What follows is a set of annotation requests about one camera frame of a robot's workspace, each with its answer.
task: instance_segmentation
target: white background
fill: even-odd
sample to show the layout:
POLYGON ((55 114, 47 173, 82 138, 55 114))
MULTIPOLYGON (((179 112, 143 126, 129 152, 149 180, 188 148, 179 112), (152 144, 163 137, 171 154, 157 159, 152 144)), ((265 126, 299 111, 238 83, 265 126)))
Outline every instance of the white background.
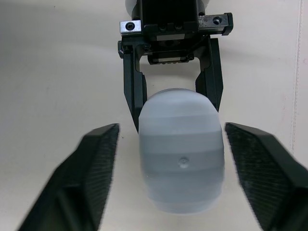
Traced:
MULTIPOLYGON (((232 12, 219 37, 222 125, 275 134, 308 166, 308 0, 213 0, 207 13, 232 12)), ((217 207, 195 216, 158 211, 146 196, 138 135, 123 94, 117 54, 124 0, 0 1, 0 230, 13 231, 53 169, 83 134, 121 124, 104 231, 259 231, 238 185, 226 142, 226 179, 217 207)), ((148 94, 194 89, 199 64, 149 66, 148 94)))

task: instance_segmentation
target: screw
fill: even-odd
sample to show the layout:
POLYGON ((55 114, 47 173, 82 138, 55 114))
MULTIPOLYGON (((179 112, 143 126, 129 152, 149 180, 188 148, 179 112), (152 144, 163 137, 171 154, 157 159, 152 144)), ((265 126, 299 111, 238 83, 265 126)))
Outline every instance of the screw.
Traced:
POLYGON ((132 31, 135 28, 135 24, 132 22, 126 23, 126 30, 132 31))
POLYGON ((193 56, 193 54, 189 54, 189 55, 187 55, 187 58, 188 58, 188 60, 194 60, 194 56, 193 56))
POLYGON ((144 50, 144 52, 149 52, 150 51, 150 46, 149 45, 144 45, 143 46, 143 50, 144 50))
POLYGON ((158 27, 158 29, 161 31, 161 32, 166 32, 167 31, 167 26, 166 25, 161 25, 158 27))
POLYGON ((176 31, 181 31, 183 29, 183 26, 181 24, 175 24, 174 28, 176 31))

